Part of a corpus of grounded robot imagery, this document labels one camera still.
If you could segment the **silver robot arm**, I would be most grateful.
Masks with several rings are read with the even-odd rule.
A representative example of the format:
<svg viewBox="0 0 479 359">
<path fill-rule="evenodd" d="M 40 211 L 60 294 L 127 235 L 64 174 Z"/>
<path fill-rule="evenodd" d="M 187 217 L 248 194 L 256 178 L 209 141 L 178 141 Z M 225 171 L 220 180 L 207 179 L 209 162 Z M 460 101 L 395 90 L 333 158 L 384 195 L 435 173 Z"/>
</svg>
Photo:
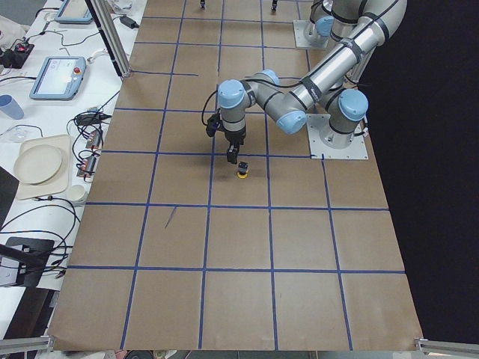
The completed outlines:
<svg viewBox="0 0 479 359">
<path fill-rule="evenodd" d="M 342 144 L 352 136 L 367 109 L 357 102 L 345 103 L 347 73 L 365 65 L 374 49 L 389 40 L 406 6 L 406 1 L 315 1 L 310 21 L 318 35 L 323 28 L 329 30 L 329 53 L 309 73 L 293 85 L 280 85 L 272 70 L 222 82 L 217 90 L 219 109 L 207 122 L 207 134 L 225 134 L 228 162 L 237 163 L 246 137 L 245 111 L 253 105 L 259 105 L 283 132 L 294 134 L 306 124 L 308 110 L 319 104 L 331 114 L 330 144 Z M 323 19 L 332 22 L 324 25 Z"/>
<path fill-rule="evenodd" d="M 313 48 L 326 48 L 334 22 L 333 1 L 317 0 L 311 6 L 309 24 L 305 36 Z"/>
</svg>

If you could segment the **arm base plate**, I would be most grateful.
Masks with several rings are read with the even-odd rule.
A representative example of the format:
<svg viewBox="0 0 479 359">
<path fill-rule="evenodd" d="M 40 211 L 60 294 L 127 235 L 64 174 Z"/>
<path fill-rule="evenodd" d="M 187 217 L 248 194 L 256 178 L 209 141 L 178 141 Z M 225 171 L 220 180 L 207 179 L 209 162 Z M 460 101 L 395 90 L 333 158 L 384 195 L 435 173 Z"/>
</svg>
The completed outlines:
<svg viewBox="0 0 479 359">
<path fill-rule="evenodd" d="M 356 132 L 340 134 L 329 121 L 329 114 L 308 114 L 307 130 L 312 159 L 368 160 L 364 136 Z"/>
<path fill-rule="evenodd" d="M 294 20 L 293 31 L 296 48 L 325 49 L 327 47 L 332 21 L 327 16 L 313 24 L 310 20 Z"/>
</svg>

